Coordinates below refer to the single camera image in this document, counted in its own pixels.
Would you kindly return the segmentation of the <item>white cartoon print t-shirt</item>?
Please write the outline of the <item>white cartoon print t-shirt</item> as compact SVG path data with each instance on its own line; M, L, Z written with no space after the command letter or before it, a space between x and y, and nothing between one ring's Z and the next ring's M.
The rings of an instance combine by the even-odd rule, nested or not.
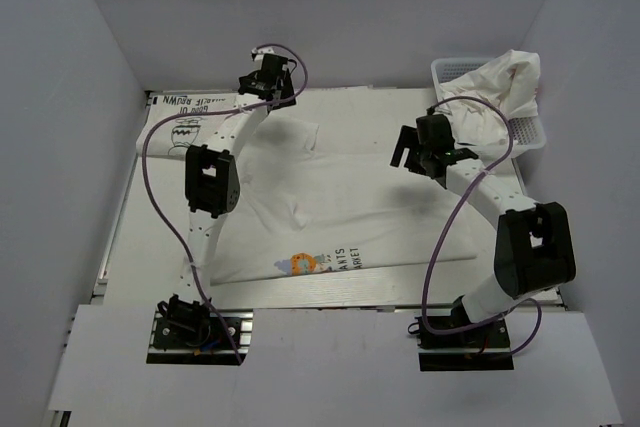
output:
M321 152L318 129L271 118L250 138L212 283L428 262L456 196L382 154Z

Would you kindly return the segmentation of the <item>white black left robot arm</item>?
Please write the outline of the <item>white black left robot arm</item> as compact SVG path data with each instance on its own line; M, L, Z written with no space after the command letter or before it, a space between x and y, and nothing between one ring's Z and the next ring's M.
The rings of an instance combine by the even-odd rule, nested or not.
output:
M174 294L191 303L204 298L222 227L240 198L236 161L271 110L295 104L292 71L298 60L271 47L252 52L259 67L239 78L236 111L225 115L214 133L187 149L185 196L189 209L189 254Z

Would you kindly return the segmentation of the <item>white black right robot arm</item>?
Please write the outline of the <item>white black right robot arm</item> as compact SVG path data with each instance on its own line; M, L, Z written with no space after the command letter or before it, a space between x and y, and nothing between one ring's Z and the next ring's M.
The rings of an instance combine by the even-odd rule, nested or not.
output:
M426 115L414 126L403 126L390 164L426 176L458 195L456 212L469 205L496 232L492 273L454 301L449 325L437 329L437 334L452 334L463 345L475 345L486 336L488 323L538 293L575 279L565 208L514 192L475 152L456 147L444 115Z

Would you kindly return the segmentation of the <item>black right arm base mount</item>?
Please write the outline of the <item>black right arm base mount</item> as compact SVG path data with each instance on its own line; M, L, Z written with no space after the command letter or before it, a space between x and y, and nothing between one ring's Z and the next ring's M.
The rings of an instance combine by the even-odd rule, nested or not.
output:
M421 372L488 372L514 369L506 322L459 334L437 336L426 330L420 317L409 324L417 339Z

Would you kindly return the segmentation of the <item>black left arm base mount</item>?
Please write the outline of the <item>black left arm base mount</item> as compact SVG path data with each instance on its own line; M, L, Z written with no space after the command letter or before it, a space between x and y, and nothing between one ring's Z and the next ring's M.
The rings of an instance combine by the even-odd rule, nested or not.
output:
M238 366L253 331L251 312L217 316L198 301L177 296L157 304L146 362L151 365Z

